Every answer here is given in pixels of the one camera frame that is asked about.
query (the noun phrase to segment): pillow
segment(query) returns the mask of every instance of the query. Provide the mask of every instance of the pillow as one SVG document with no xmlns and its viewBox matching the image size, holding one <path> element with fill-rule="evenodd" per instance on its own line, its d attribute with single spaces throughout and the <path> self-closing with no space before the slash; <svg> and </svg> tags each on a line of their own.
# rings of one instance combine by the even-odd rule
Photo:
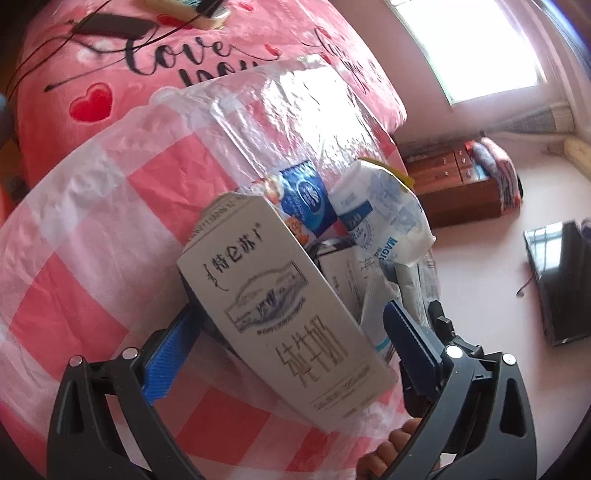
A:
<svg viewBox="0 0 591 480">
<path fill-rule="evenodd" d="M 496 180 L 496 184 L 499 187 L 499 198 L 501 201 L 501 209 L 505 209 L 505 192 L 508 189 L 508 182 L 505 176 L 502 174 L 495 159 L 486 149 L 486 147 L 478 142 L 474 142 L 472 145 L 472 154 L 475 160 L 482 165 L 489 175 Z"/>
<path fill-rule="evenodd" d="M 516 207 L 520 206 L 521 193 L 519 192 L 519 182 L 517 181 L 517 172 L 515 171 L 513 161 L 507 152 L 494 143 L 490 138 L 483 137 L 480 139 L 480 143 L 488 149 L 503 175 L 507 178 L 509 189 L 511 191 L 511 205 Z"/>
</svg>

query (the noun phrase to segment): white milk carton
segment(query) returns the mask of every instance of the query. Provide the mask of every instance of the white milk carton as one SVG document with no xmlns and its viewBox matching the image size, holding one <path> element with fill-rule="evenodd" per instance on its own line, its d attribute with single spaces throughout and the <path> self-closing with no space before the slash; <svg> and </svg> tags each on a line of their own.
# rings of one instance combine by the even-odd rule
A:
<svg viewBox="0 0 591 480">
<path fill-rule="evenodd" d="M 236 353 L 323 430 L 394 386 L 394 374 L 264 197 L 216 199 L 178 267 Z"/>
<path fill-rule="evenodd" d="M 360 324 L 369 273 L 381 273 L 378 259 L 357 245 L 327 252 L 321 249 L 317 256 L 324 278 Z"/>
</svg>

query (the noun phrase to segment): plastic bag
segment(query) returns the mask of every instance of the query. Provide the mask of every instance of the plastic bag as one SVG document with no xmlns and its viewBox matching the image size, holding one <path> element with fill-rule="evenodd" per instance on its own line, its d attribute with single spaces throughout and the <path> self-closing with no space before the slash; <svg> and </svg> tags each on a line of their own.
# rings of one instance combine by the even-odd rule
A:
<svg viewBox="0 0 591 480">
<path fill-rule="evenodd" d="M 363 301 L 361 330 L 386 361 L 392 358 L 394 348 L 384 329 L 384 307 L 392 300 L 401 300 L 398 285 L 386 280 L 380 270 L 372 270 Z"/>
<path fill-rule="evenodd" d="M 418 266 L 396 265 L 396 278 L 402 295 L 402 305 L 410 316 L 424 327 L 429 327 L 425 298 L 421 289 Z"/>
<path fill-rule="evenodd" d="M 64 159 L 0 229 L 0 421 L 25 457 L 44 473 L 72 355 L 104 361 L 139 347 L 187 303 L 176 261 L 217 195 L 308 158 L 330 188 L 360 155 L 404 168 L 395 153 L 339 74 L 314 58 L 163 89 Z M 396 389 L 326 442 L 203 332 L 155 407 L 204 475 L 250 480 L 354 475 L 354 462 L 405 420 L 400 405 Z M 114 417 L 125 444 L 125 419 Z M 285 461 L 269 464 L 276 458 Z"/>
<path fill-rule="evenodd" d="M 386 266 L 413 267 L 435 241 L 418 199 L 378 165 L 355 161 L 329 199 L 355 242 Z"/>
</svg>

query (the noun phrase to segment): wooden dresser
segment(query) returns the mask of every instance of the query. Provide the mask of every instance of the wooden dresser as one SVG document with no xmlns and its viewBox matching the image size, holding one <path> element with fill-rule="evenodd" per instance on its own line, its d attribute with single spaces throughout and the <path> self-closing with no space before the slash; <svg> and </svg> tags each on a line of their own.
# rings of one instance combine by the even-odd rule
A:
<svg viewBox="0 0 591 480">
<path fill-rule="evenodd" d="M 501 216 L 496 181 L 463 146 L 407 163 L 407 170 L 431 228 Z"/>
</svg>

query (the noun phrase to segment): white milk bag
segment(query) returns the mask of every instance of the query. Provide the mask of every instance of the white milk bag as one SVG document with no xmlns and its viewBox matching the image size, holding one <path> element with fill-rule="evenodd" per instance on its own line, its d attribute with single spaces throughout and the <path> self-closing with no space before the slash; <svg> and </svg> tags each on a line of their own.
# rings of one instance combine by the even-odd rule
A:
<svg viewBox="0 0 591 480">
<path fill-rule="evenodd" d="M 398 285 L 386 280 L 381 270 L 372 270 L 369 273 L 361 313 L 361 331 L 374 346 L 378 355 L 387 362 L 392 358 L 394 348 L 384 329 L 384 307 L 392 300 L 400 301 L 401 299 Z"/>
<path fill-rule="evenodd" d="M 435 241 L 417 197 L 385 168 L 355 161 L 329 199 L 357 245 L 384 266 L 413 267 Z"/>
</svg>

